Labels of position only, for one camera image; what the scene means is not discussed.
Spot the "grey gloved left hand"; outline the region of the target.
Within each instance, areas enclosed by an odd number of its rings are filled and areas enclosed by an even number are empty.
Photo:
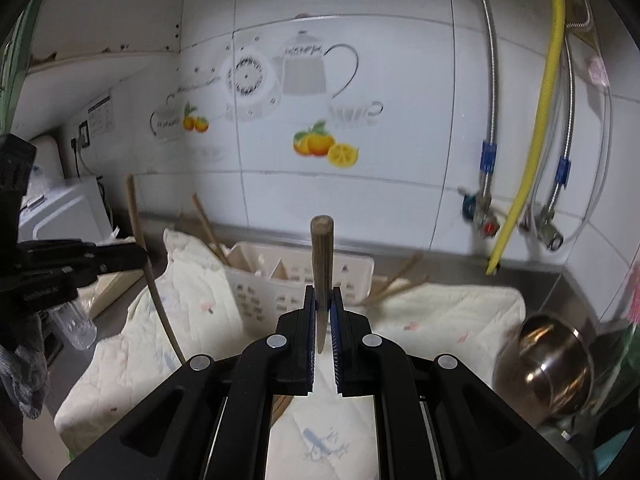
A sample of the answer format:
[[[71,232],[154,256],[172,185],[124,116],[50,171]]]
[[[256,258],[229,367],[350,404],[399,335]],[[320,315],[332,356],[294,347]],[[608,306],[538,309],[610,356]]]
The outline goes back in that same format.
[[[39,314],[1,335],[1,379],[23,416],[37,419],[49,391],[49,372]]]

